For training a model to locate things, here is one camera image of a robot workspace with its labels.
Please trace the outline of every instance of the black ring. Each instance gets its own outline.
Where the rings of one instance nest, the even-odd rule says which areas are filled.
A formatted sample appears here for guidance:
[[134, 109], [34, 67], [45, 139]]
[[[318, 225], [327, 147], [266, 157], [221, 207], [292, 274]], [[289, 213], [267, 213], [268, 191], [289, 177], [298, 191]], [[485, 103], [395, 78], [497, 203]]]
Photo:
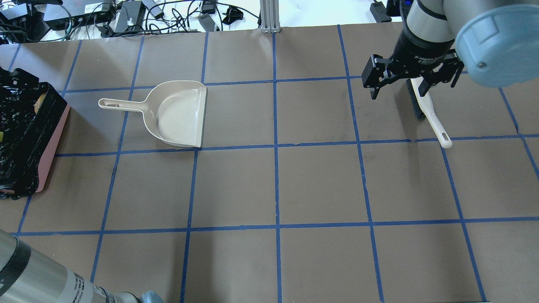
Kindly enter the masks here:
[[431, 11], [428, 7], [426, 7], [423, 3], [421, 3], [421, 0], [416, 0], [416, 2], [417, 2], [417, 5], [419, 5], [419, 7], [421, 8], [421, 10], [423, 10], [427, 15], [434, 17], [436, 19], [447, 21], [447, 18], [445, 17], [445, 15], [441, 15], [437, 12]]
[[8, 263], [0, 271], [0, 297], [17, 281], [26, 269], [32, 255], [32, 248], [17, 239], [17, 245]]

